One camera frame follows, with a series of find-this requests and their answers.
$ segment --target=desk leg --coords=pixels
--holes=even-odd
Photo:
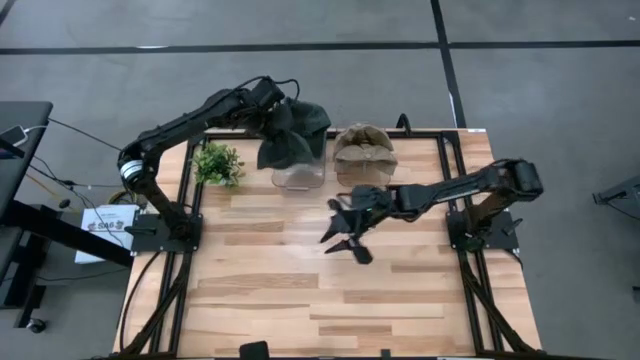
[[[3,222],[128,268],[133,265],[129,250],[16,200],[9,204]]]

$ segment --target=floor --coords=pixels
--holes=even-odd
[[[640,304],[631,288],[640,284],[640,222],[595,206],[591,193],[638,174],[640,48],[637,43],[575,46],[640,39],[640,3],[440,3],[457,84],[444,71],[441,51],[425,45],[439,40],[426,0],[0,0],[0,49],[13,49],[0,50],[0,99],[51,101],[54,119],[123,146],[220,88],[269,74],[297,78],[301,98],[322,104],[337,125],[388,126],[405,112],[414,127],[466,122],[486,128],[497,158],[533,161],[544,181],[546,192],[539,200],[513,208],[525,219],[518,234],[544,348],[564,355],[636,358]],[[418,46],[226,53],[211,46],[367,41]],[[571,47],[455,45],[500,41],[518,47],[567,41]],[[162,45],[177,47],[154,54],[131,51]],[[84,50],[68,54],[74,49]],[[52,125],[38,154],[59,177],[119,181],[115,151],[64,128]],[[64,190],[57,191],[63,195]],[[110,195],[108,189],[85,193],[96,203]],[[31,182],[22,184],[18,196],[25,202],[58,203]],[[44,274],[115,269],[76,266],[72,256],[52,247]],[[15,314],[0,312],[0,347],[7,358],[107,354],[126,281],[122,272],[56,283],[38,310],[51,322],[40,335],[12,329]]]

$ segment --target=caster wheel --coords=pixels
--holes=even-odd
[[[27,324],[27,329],[31,330],[34,334],[39,334],[47,328],[47,323],[40,319],[30,319],[29,324]]]

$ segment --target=cloth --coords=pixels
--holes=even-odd
[[[386,131],[373,125],[355,124],[336,137],[333,152],[335,171],[362,171],[367,166],[393,175],[398,160],[391,153],[393,144]]]
[[[322,157],[331,120],[317,104],[286,98],[260,130],[258,169],[286,169]]]

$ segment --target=dark green cloth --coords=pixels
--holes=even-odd
[[[258,169],[286,169],[321,158],[329,126],[331,120],[320,105],[286,98],[260,131]]]

